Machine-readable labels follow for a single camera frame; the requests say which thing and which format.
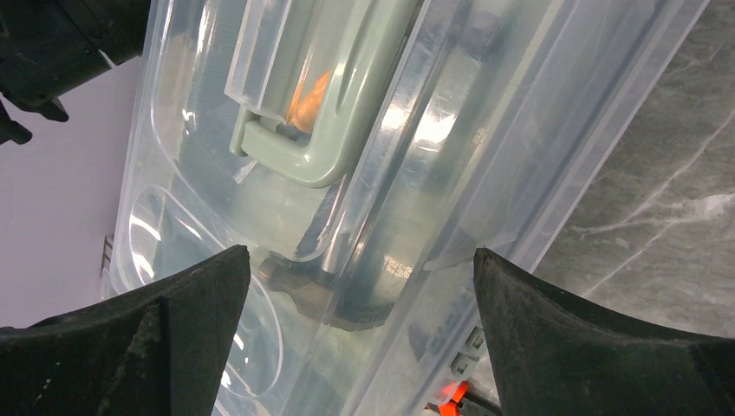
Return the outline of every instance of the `transparent plastic storage box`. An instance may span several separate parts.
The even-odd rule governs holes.
[[[154,2],[110,283],[233,244],[218,414],[412,414],[483,346],[706,0]]]

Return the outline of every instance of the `gray-green handle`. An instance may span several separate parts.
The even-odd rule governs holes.
[[[242,151],[307,187],[336,182],[360,157],[415,7],[416,0],[355,2],[308,145],[263,127],[243,108],[235,131]]]

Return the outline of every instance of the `gray marble surface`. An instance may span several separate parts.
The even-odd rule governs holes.
[[[733,115],[735,1],[712,0],[535,275],[626,315],[735,337]],[[478,370],[497,400],[487,357]]]

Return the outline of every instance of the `plastic box lid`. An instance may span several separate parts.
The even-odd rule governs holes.
[[[336,47],[310,72],[329,1],[311,1],[301,35],[278,42],[252,24],[295,30],[292,2],[154,2],[110,283],[130,290],[248,245],[251,288],[215,413],[411,414],[446,402],[483,347],[475,248],[536,266],[707,3],[386,1],[348,2],[335,36],[382,36],[366,19],[404,23],[381,38],[395,59],[358,42],[360,53]],[[400,7],[374,19],[390,3]],[[267,22],[253,12],[278,5]],[[294,39],[309,46],[273,72],[264,62]],[[274,59],[247,58],[261,47]],[[323,68],[314,130],[285,137],[284,102]],[[247,98],[280,80],[279,100]],[[344,87],[355,85],[374,88]],[[350,91],[354,107],[341,105]],[[324,130],[334,114],[354,122],[344,137]],[[349,146],[334,181],[308,182],[277,166],[299,159],[248,156],[258,134],[293,154]]]

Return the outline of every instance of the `white wall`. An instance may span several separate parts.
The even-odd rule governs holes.
[[[62,96],[66,123],[5,102],[34,138],[0,146],[0,327],[97,301],[139,71],[135,59]]]

